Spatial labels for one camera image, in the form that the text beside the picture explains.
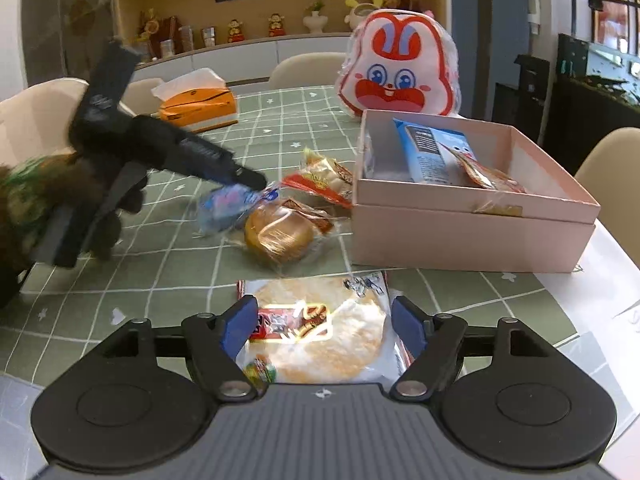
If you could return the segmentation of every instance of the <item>green checkered tablecloth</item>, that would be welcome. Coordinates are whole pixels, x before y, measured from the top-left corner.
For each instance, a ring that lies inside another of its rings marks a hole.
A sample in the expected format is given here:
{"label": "green checkered tablecloth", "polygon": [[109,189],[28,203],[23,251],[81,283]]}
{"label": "green checkered tablecloth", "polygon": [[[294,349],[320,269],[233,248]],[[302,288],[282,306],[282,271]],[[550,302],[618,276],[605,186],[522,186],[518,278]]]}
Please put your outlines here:
{"label": "green checkered tablecloth", "polygon": [[[238,124],[204,136],[269,180],[294,171],[305,146],[353,164],[359,124],[340,110],[333,89],[261,92],[240,96],[238,104]],[[236,300],[238,280],[275,278],[224,238],[193,236],[194,199],[211,187],[196,178],[153,173],[142,211],[122,217],[125,227],[112,261],[83,259],[72,270],[37,265],[20,298],[0,311],[0,372],[46,386],[127,319],[176,325],[198,312],[225,310]],[[366,272],[351,263],[349,230],[346,224],[322,257],[299,266],[296,275]],[[455,312],[487,326],[515,316],[556,345],[577,336],[532,274],[391,269],[388,277],[391,288],[429,313]],[[473,358],[465,367],[471,371],[487,363]],[[160,364],[186,373],[179,360]]]}

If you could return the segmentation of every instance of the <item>green plant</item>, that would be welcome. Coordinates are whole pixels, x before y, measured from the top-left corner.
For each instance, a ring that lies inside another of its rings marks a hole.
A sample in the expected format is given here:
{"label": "green plant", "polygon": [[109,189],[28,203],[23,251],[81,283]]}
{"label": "green plant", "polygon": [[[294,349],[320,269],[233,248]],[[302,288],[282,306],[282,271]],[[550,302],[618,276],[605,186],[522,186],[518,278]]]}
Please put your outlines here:
{"label": "green plant", "polygon": [[324,2],[322,0],[316,0],[310,6],[308,6],[306,10],[308,10],[309,12],[313,12],[314,10],[317,10],[319,12],[320,10],[322,10],[323,7],[324,7]]}

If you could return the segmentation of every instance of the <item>open cardboard box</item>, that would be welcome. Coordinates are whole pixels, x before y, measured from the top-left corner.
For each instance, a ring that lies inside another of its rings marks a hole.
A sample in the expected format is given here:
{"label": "open cardboard box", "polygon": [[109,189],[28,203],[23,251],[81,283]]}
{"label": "open cardboard box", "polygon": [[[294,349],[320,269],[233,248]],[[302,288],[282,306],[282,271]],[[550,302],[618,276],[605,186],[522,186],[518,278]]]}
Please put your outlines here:
{"label": "open cardboard box", "polygon": [[[480,163],[509,174],[529,193],[412,182],[393,118],[464,133]],[[365,177],[367,134],[374,165]],[[516,206],[522,217],[475,212],[491,206]],[[353,187],[356,264],[571,272],[599,211],[571,175],[512,126],[408,112],[364,113]]]}

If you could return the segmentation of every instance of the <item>white cabinet drawer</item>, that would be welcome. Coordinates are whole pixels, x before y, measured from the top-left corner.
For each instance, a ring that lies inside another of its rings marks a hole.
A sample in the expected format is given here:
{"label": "white cabinet drawer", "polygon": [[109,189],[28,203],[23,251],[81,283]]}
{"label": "white cabinet drawer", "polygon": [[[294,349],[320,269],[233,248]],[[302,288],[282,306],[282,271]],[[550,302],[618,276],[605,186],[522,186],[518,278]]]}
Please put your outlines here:
{"label": "white cabinet drawer", "polygon": [[227,83],[269,77],[277,64],[275,41],[228,46],[193,56],[194,70],[208,67]]}
{"label": "white cabinet drawer", "polygon": [[283,62],[298,54],[309,52],[347,52],[348,36],[331,38],[300,38],[298,40],[278,41],[278,60]]}
{"label": "white cabinet drawer", "polygon": [[191,56],[177,57],[176,59],[168,59],[167,61],[136,70],[133,73],[133,81],[159,77],[166,82],[192,71]]}

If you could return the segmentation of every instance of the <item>blue snack bag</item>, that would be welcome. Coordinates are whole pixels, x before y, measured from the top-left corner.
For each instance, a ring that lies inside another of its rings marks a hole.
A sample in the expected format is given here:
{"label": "blue snack bag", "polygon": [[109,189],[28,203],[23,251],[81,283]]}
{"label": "blue snack bag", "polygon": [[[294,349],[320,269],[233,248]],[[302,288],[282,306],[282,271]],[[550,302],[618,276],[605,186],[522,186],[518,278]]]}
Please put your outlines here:
{"label": "blue snack bag", "polygon": [[443,186],[468,187],[471,185],[470,179],[456,157],[443,148],[443,145],[447,146],[476,160],[464,134],[398,119],[394,119],[394,123],[400,136],[409,174],[414,182]]}
{"label": "blue snack bag", "polygon": [[255,192],[242,184],[214,189],[198,200],[198,225],[203,234],[225,231],[249,212],[261,199],[270,199],[277,190],[267,188]]}

